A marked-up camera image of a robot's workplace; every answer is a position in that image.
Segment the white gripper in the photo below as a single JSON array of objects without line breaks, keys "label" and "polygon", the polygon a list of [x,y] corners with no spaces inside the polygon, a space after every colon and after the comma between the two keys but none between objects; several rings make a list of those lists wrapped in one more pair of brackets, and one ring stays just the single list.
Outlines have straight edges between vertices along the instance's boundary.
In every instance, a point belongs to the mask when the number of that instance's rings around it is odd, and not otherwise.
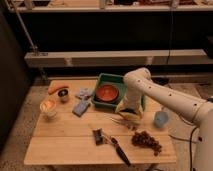
[{"label": "white gripper", "polygon": [[126,93],[123,99],[117,105],[115,112],[119,113],[122,110],[131,109],[133,110],[139,117],[143,115],[143,108],[141,106],[141,95],[128,94]]}]

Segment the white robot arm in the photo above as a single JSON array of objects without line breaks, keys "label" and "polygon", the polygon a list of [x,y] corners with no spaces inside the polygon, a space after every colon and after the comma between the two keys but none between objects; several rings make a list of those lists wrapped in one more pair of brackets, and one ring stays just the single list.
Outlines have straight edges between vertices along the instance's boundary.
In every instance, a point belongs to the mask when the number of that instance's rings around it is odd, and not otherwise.
[{"label": "white robot arm", "polygon": [[154,83],[147,68],[126,73],[123,82],[126,91],[116,113],[128,108],[142,117],[141,97],[146,95],[181,115],[199,128],[192,171],[213,171],[213,102]]}]

